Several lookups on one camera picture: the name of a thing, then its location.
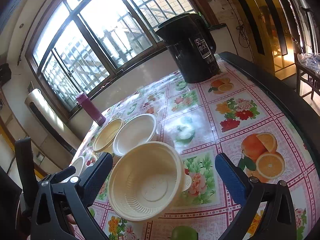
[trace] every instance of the plastic bag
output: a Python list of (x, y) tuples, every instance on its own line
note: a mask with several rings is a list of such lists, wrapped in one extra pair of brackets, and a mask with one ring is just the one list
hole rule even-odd
[(301, 65), (312, 69), (316, 74), (320, 75), (320, 54), (302, 53), (298, 54), (298, 60)]

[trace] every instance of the black speaker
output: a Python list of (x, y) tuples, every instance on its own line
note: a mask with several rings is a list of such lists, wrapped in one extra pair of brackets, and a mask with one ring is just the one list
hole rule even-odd
[(11, 69), (9, 64), (5, 63), (0, 66), (0, 86), (2, 87), (11, 79)]

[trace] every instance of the cream plastic bowl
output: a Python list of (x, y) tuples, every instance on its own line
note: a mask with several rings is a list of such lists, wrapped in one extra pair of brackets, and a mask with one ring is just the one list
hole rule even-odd
[(123, 127), (124, 120), (121, 118), (114, 119), (108, 125), (102, 129), (93, 143), (93, 150), (96, 153), (105, 151), (112, 153), (112, 143), (118, 133)]
[(157, 118), (153, 114), (141, 114), (127, 122), (113, 141), (113, 152), (122, 157), (137, 145), (157, 139)]
[(191, 183), (175, 149), (148, 142), (130, 150), (113, 168), (109, 203), (120, 217), (143, 222), (164, 214)]

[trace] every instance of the blue gripper pad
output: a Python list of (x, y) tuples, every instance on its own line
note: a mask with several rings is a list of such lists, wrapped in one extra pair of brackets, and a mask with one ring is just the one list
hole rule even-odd
[(218, 154), (215, 158), (214, 165), (223, 183), (226, 185), (235, 203), (244, 205), (247, 200), (247, 189), (232, 169), (230, 164)]

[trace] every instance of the floral tablecloth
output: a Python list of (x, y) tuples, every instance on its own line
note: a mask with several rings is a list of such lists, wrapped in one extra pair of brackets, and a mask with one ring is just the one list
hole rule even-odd
[[(218, 239), (236, 216), (233, 202), (214, 167), (224, 152), (248, 176), (262, 182), (285, 180), (295, 208), (297, 239), (303, 239), (320, 216), (320, 181), (309, 152), (284, 113), (254, 83), (223, 60), (221, 74), (197, 83), (186, 83), (180, 72), (135, 92), (103, 114), (107, 121), (150, 113), (157, 117), (159, 140), (173, 146), (192, 179), (175, 206), (147, 223), (131, 223), (117, 216), (108, 203), (108, 179), (90, 212), (110, 240), (167, 240), (179, 225), (193, 227), (201, 240)], [(87, 164), (99, 154), (92, 144), (103, 127), (94, 122), (74, 159)], [(255, 232), (265, 204), (253, 220), (245, 239)], [(76, 228), (76, 236), (83, 239)]]

